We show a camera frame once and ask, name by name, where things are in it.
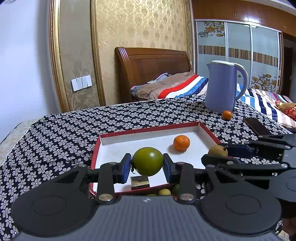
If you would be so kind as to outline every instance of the metal pin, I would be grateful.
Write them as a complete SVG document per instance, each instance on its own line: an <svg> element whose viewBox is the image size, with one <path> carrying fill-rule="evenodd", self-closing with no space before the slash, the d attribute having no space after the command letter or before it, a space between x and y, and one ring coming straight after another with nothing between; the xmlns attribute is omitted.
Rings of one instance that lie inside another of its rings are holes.
<svg viewBox="0 0 296 241"><path fill-rule="evenodd" d="M99 200L103 201L103 202L109 202L112 199L113 199L113 196L111 194L108 194L108 193L104 193L104 194L101 194L99 196Z"/></svg>
<svg viewBox="0 0 296 241"><path fill-rule="evenodd" d="M191 201L194 199L194 196L190 193L183 193L180 195L180 199L183 201Z"/></svg>

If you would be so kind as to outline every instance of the kettle lid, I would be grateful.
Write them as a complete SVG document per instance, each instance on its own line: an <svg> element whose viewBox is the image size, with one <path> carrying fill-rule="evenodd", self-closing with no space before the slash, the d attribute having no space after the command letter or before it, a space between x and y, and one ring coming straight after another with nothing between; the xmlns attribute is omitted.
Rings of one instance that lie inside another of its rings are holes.
<svg viewBox="0 0 296 241"><path fill-rule="evenodd" d="M229 65L229 66L234 66L234 63L223 61L223 60L212 60L212 64L224 64L224 65Z"/></svg>

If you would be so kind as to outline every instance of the dark door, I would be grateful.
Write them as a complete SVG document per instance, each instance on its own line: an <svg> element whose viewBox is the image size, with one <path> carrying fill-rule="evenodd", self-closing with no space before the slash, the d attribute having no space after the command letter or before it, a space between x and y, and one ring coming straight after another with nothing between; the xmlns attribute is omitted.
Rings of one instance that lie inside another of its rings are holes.
<svg viewBox="0 0 296 241"><path fill-rule="evenodd" d="M293 48L284 47L283 88L281 95L289 96L293 68Z"/></svg>

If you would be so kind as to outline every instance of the brown striped band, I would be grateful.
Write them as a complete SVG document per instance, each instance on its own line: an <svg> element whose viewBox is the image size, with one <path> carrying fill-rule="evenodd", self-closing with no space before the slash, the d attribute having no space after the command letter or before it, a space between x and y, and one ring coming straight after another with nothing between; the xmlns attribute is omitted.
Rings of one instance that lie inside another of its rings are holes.
<svg viewBox="0 0 296 241"><path fill-rule="evenodd" d="M225 56L225 47L199 45L198 53ZM243 50L243 49L228 48L228 56L233 58L251 60L251 51ZM253 52L253 61L277 67L279 59L277 57L273 57L270 55Z"/></svg>

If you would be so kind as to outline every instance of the kettle handle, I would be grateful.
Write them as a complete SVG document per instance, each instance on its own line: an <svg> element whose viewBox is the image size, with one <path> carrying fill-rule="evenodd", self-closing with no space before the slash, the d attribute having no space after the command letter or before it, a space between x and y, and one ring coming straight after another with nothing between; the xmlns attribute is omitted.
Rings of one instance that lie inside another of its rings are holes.
<svg viewBox="0 0 296 241"><path fill-rule="evenodd" d="M234 64L234 67L235 67L235 79L237 78L237 71L240 71L242 73L242 76L244 78L244 81L243 81L243 87L241 89L241 92L237 95L235 101L239 100L243 94L246 92L247 90L247 84L248 84L248 73L246 71L246 69L240 65L240 64L237 64L237 63L233 63Z"/></svg>

